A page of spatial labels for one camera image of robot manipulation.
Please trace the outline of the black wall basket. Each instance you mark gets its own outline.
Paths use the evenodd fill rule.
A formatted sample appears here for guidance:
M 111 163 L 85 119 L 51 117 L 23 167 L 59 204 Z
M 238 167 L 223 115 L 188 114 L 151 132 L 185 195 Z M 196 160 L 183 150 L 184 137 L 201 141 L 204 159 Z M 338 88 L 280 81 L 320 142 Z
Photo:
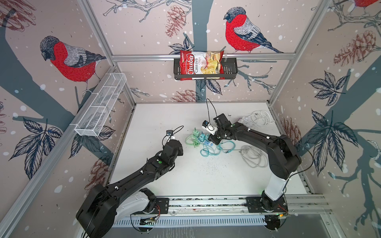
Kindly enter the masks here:
M 206 79 L 235 79 L 238 74 L 238 66 L 236 58 L 223 58 L 221 62 L 221 70 L 223 73 L 219 74 L 181 74 L 180 59 L 174 59 L 174 78 L 176 80 L 185 80 L 190 78 L 191 80 L 206 80 Z

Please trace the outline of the green charger adapter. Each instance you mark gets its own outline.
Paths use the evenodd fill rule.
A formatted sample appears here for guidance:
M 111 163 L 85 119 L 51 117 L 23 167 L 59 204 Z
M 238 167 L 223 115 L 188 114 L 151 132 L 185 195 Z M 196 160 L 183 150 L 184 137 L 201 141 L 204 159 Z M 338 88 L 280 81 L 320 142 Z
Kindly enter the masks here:
M 192 134 L 193 134 L 193 136 L 194 136 L 195 138 L 199 138 L 199 136 L 200 136 L 200 131 L 197 130 L 197 129 L 194 129 Z

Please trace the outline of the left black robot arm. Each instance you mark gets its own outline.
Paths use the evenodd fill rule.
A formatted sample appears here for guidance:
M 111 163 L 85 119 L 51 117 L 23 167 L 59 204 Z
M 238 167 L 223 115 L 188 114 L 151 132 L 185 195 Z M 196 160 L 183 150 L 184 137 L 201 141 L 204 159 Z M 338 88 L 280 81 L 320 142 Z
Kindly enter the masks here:
M 175 160 L 183 156 L 183 147 L 175 134 L 183 127 L 168 130 L 162 140 L 162 150 L 137 171 L 115 183 L 94 186 L 80 209 L 76 219 L 84 232 L 82 237 L 102 238 L 115 222 L 134 213 L 161 212 L 156 205 L 156 195 L 146 185 L 159 179 L 175 167 Z

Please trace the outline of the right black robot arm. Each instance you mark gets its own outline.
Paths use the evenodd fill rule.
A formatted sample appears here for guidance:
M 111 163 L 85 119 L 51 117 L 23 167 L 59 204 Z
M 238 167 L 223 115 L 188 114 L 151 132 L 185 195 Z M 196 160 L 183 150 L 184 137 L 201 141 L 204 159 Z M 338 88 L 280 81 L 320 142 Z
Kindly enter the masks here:
M 284 189 L 289 179 L 297 174 L 302 159 L 291 139 L 285 135 L 274 136 L 250 129 L 240 122 L 231 123 L 224 114 L 215 117 L 216 126 L 204 121 L 202 128 L 210 133 L 209 139 L 218 145 L 222 140 L 242 141 L 265 152 L 271 176 L 261 194 L 260 209 L 273 212 L 285 202 Z

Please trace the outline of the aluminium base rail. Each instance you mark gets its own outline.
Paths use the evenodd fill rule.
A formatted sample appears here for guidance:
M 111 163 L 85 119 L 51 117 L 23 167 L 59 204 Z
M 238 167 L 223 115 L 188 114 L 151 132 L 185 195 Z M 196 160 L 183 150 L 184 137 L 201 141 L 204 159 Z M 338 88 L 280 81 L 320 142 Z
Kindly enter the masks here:
M 90 221 L 101 231 L 132 227 L 139 232 L 154 228 L 261 226 L 278 230 L 291 216 L 318 215 L 327 220 L 332 214 L 322 195 L 288 195 L 271 212 L 261 207 L 260 197 L 157 197 L 149 199 L 139 192 L 128 198 L 110 215 Z

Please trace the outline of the teal charger adapter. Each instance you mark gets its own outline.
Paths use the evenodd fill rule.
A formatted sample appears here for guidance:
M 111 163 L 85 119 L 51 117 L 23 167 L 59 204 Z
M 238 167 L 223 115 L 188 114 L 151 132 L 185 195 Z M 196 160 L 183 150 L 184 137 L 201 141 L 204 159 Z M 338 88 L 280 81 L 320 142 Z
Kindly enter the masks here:
M 206 140 L 206 135 L 202 132 L 200 136 L 198 137 L 198 139 L 200 142 L 204 143 L 204 141 Z

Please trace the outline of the white blue power strip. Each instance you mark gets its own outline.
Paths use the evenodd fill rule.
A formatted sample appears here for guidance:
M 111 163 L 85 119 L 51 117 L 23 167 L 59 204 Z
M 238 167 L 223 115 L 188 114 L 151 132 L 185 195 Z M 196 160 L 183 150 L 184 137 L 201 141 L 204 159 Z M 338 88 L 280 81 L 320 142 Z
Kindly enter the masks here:
M 211 141 L 207 140 L 207 139 L 204 139 L 204 140 L 200 140 L 200 139 L 198 139 L 197 141 L 198 141 L 200 144 L 203 144 L 203 145 L 205 145 L 205 146 L 209 146 L 209 147 L 213 147 L 213 146 L 214 146 L 214 144 L 213 144 Z

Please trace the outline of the red cassava chips bag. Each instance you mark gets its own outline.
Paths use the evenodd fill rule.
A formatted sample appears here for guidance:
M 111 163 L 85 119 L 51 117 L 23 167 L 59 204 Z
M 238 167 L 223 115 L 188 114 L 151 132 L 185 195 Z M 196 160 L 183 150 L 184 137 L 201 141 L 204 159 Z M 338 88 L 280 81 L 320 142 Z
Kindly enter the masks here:
M 193 80 L 201 74 L 223 74 L 221 65 L 224 52 L 180 51 L 180 75 L 191 76 L 180 80 Z

